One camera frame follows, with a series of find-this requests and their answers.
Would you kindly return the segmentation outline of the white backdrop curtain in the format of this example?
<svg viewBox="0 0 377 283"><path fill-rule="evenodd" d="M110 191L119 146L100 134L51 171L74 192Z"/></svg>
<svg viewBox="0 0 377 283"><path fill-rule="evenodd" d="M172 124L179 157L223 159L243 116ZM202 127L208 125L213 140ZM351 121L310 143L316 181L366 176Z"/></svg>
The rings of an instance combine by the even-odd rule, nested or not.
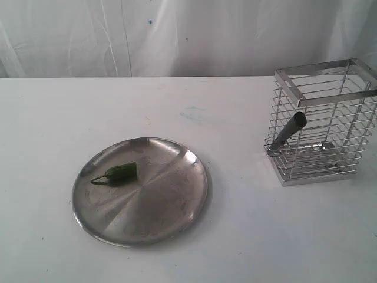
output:
<svg viewBox="0 0 377 283"><path fill-rule="evenodd" d="M375 1L2 1L2 77L272 75L376 67Z"/></svg>

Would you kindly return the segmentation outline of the black kitchen knife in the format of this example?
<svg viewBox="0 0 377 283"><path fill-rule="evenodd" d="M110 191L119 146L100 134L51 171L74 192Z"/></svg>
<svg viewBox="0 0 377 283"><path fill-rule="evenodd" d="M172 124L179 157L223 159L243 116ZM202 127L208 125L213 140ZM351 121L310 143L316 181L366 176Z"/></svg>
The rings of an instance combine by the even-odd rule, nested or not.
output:
<svg viewBox="0 0 377 283"><path fill-rule="evenodd" d="M284 146L287 139L292 137L297 132L301 131L301 129L303 129L306 124L307 118L305 113L300 111L296 112L284 126L282 131L277 135L272 144L268 146L267 155L273 155L282 146Z"/></svg>

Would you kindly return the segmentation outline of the round stainless steel plate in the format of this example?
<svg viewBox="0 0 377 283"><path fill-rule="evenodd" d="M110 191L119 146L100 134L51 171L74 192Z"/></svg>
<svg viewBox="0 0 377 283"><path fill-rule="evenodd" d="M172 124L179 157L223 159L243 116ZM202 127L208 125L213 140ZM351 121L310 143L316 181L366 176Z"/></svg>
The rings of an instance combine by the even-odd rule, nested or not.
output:
<svg viewBox="0 0 377 283"><path fill-rule="evenodd" d="M91 179L113 166L137 163L138 178L118 185ZM186 146L139 137L107 147L90 159L72 188L72 210L92 237L115 246L142 246L172 238L200 216L210 175Z"/></svg>

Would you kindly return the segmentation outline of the green jalapeno pepper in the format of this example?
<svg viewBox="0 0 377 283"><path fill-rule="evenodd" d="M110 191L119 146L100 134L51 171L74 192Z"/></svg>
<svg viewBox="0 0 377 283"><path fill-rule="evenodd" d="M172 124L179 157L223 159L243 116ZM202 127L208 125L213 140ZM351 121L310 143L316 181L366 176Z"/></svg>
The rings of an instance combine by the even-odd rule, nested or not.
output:
<svg viewBox="0 0 377 283"><path fill-rule="evenodd" d="M105 171L101 176L91 179L93 185L118 185L127 183L138 178L137 163L131 162L118 166L113 166Z"/></svg>

